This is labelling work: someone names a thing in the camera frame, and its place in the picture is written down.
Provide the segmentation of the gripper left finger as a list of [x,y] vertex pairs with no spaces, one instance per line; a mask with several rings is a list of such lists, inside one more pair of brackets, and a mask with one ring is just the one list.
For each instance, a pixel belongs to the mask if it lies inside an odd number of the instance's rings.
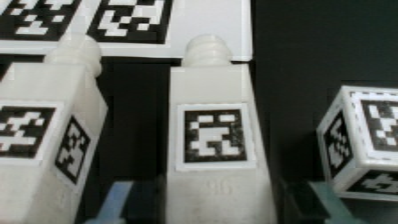
[[133,183],[128,181],[117,181],[112,184],[98,216],[85,221],[85,224],[126,224],[126,219],[121,217],[121,213],[132,186]]

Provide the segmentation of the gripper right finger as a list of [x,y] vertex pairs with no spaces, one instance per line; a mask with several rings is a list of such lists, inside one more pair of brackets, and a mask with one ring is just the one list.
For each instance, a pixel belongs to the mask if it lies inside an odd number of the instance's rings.
[[308,185],[315,194],[315,214],[306,218],[304,224],[368,224],[354,216],[329,184],[309,182]]

